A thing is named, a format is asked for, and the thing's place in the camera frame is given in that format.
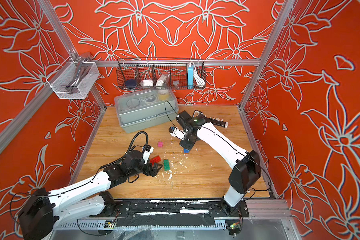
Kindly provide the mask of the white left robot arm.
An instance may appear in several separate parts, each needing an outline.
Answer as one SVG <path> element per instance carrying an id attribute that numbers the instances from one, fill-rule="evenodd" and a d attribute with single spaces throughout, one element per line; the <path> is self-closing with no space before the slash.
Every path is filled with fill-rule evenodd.
<path id="1" fill-rule="evenodd" d="M 131 149 L 83 181 L 49 192 L 44 188 L 34 191 L 18 213 L 23 238 L 42 240 L 60 225 L 98 215 L 114 205 L 109 189 L 130 183 L 131 177 L 140 174 L 155 177 L 161 170 L 161 164 L 150 162 L 152 152 L 149 145 L 141 151 Z"/>

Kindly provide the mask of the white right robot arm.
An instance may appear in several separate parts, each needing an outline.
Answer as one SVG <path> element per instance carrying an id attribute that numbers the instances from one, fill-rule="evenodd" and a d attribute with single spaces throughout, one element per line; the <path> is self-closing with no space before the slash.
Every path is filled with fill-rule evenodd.
<path id="1" fill-rule="evenodd" d="M 240 202 L 247 191 L 262 176 L 260 156 L 256 151 L 247 151 L 224 136 L 217 127 L 227 128 L 228 123 L 208 118 L 195 111 L 191 116 L 182 111 L 176 116 L 181 129 L 170 127 L 171 136 L 180 139 L 180 146 L 191 150 L 197 141 L 204 141 L 215 150 L 232 169 L 229 184 L 221 200 L 222 211 L 232 216 L 239 211 Z"/>

